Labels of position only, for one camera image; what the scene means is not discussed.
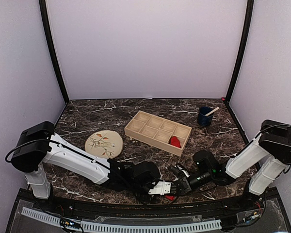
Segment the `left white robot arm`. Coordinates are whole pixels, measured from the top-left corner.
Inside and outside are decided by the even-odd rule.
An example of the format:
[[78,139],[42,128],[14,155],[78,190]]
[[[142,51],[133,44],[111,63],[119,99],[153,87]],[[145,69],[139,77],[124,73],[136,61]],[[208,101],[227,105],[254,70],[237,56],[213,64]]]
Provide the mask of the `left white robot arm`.
[[93,156],[62,139],[49,121],[24,130],[5,161],[24,173],[33,195],[49,212],[57,210],[59,202],[51,195],[44,164],[62,167],[117,192],[127,190],[138,196],[162,195],[164,189],[159,169],[153,162],[135,165]]

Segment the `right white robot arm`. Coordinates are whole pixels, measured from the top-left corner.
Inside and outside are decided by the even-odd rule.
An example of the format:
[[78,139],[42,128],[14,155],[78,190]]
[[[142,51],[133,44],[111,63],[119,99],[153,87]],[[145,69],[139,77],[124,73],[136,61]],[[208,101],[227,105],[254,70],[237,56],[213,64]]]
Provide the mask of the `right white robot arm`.
[[246,193],[238,199],[238,207],[249,210],[257,202],[265,189],[282,173],[291,168],[291,125],[273,120],[265,120],[257,135],[238,153],[220,164],[207,150],[193,155],[198,171],[189,173],[181,165],[170,167],[177,176],[171,184],[171,194],[184,196],[201,186],[214,182],[217,186],[226,186],[235,182],[242,174],[257,162],[267,158],[259,171],[246,184]]

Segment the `red santa sock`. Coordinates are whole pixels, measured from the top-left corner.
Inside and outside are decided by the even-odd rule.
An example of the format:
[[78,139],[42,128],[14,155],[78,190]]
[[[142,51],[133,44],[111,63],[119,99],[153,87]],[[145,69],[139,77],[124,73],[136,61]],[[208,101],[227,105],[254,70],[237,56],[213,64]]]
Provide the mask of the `red santa sock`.
[[165,195],[164,197],[170,201],[173,201],[175,199],[175,196],[170,196],[170,195]]
[[172,136],[169,139],[169,144],[174,146],[174,147],[181,148],[181,142],[176,136]]

